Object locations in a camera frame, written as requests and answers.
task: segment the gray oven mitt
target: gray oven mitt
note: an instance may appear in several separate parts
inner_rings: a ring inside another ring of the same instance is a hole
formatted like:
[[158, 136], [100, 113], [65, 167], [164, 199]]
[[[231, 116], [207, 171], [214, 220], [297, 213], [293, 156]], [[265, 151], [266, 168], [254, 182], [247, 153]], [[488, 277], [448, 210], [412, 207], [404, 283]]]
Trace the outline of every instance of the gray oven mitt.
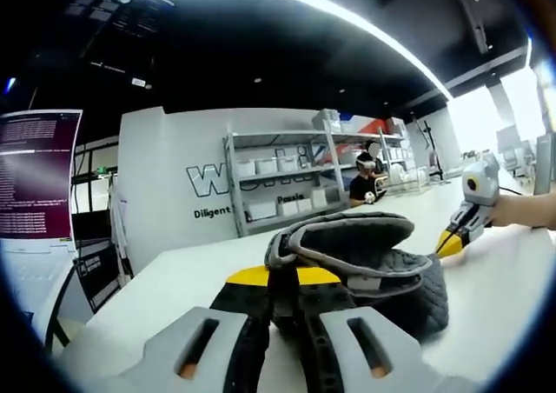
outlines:
[[330, 270], [356, 303], [385, 310], [383, 315], [422, 338], [446, 328], [447, 293], [435, 255], [394, 248], [413, 230], [411, 221], [391, 213], [318, 216], [276, 234], [265, 264], [276, 269], [304, 263]]

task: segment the shelving unit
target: shelving unit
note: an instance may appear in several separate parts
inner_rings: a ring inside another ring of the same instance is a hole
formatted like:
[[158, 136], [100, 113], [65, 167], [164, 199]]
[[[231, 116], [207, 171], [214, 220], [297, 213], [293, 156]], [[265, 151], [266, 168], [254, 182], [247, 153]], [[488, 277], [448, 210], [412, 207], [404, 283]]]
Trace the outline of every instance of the shelving unit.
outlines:
[[[226, 168], [228, 172], [228, 181], [230, 187], [230, 195], [232, 199], [232, 207], [234, 210], [235, 226], [239, 236], [247, 236], [261, 229], [285, 226], [287, 223], [303, 220], [312, 216], [342, 210], [349, 207], [348, 194], [344, 191], [341, 171], [345, 169], [355, 168], [355, 164], [342, 164], [338, 161], [336, 147], [346, 144], [362, 144], [368, 139], [375, 139], [381, 142], [382, 148], [388, 148], [391, 145], [398, 145], [403, 139], [402, 137], [382, 134], [354, 134], [354, 133], [338, 133], [329, 130], [283, 130], [258, 133], [235, 133], [229, 131], [223, 138], [224, 154], [226, 159]], [[240, 177], [237, 172], [238, 151], [255, 150], [271, 147], [288, 147], [293, 145], [307, 145], [307, 155], [310, 159], [312, 167], [299, 169], [294, 171], [278, 171], [272, 174], [254, 175], [250, 177]], [[326, 165], [316, 165], [314, 160], [314, 145], [325, 145], [330, 154], [332, 163]], [[388, 169], [391, 161], [388, 157], [388, 151], [385, 151], [386, 160], [384, 160]], [[335, 176], [335, 186], [338, 189], [339, 201], [329, 203], [326, 207], [316, 208], [310, 211], [301, 212], [293, 216], [274, 216], [266, 219], [260, 219], [248, 222], [245, 211], [241, 184], [243, 183], [263, 183], [273, 179], [287, 177], [309, 177], [312, 176], [316, 186], [320, 185], [321, 173], [333, 171]]]

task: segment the gray gripper part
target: gray gripper part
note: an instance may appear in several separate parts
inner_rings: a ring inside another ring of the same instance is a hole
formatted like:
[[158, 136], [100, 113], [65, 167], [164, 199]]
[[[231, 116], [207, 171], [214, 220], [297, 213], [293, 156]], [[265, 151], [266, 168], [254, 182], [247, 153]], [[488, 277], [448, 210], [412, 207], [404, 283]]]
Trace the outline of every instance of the gray gripper part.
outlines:
[[[345, 393], [422, 392], [470, 393], [476, 383], [458, 376], [443, 376], [423, 362], [419, 343], [369, 307], [321, 314], [340, 366]], [[374, 378], [363, 349], [348, 323], [355, 323], [369, 341], [388, 374]]]
[[[177, 372], [208, 319], [218, 326], [187, 380]], [[94, 383], [88, 392], [131, 393], [217, 393], [222, 392], [235, 342], [247, 315], [195, 307], [146, 343], [142, 360], [113, 376]]]

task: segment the black ceiling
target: black ceiling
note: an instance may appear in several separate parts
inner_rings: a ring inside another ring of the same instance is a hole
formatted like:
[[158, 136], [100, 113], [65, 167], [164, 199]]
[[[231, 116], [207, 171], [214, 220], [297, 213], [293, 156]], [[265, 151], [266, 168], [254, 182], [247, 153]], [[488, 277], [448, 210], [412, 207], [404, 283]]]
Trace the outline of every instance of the black ceiling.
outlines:
[[[33, 108], [83, 108], [82, 142], [117, 134], [122, 113], [154, 105], [166, 111], [330, 107], [370, 117], [418, 117], [444, 102], [435, 97], [408, 108], [408, 102], [434, 89], [413, 65], [366, 32], [290, 0], [170, 0], [174, 11], [165, 15], [155, 45], [148, 48], [152, 56], [145, 76], [151, 90], [131, 86], [128, 75], [90, 67], [30, 74], [24, 62], [38, 43], [54, 35], [50, 23], [70, 1], [29, 0], [35, 11], [11, 22], [9, 28], [20, 33], [4, 53], [10, 57], [0, 74], [21, 81], [2, 106], [24, 109], [36, 92]], [[399, 40], [443, 83], [526, 43], [509, 0], [464, 0], [475, 22], [484, 25], [492, 45], [486, 54], [479, 51], [461, 0], [331, 1]], [[118, 41], [107, 34], [100, 49], [110, 52]], [[145, 47], [126, 43], [126, 53], [138, 50]], [[502, 64], [497, 73], [515, 70], [524, 59]], [[452, 92], [469, 87], [467, 82]]]

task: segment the person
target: person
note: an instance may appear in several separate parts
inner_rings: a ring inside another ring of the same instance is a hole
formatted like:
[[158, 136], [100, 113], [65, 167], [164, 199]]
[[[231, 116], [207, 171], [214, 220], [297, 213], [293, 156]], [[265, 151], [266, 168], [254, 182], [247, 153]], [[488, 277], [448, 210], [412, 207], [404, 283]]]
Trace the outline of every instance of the person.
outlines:
[[556, 230], [556, 192], [538, 196], [500, 195], [490, 220], [493, 226], [516, 223]]
[[368, 142], [367, 150], [360, 153], [356, 159], [359, 174], [349, 184], [349, 202], [352, 208], [364, 203], [374, 203], [384, 196], [378, 193], [376, 179], [385, 177], [382, 161], [377, 157], [381, 147], [376, 142]]

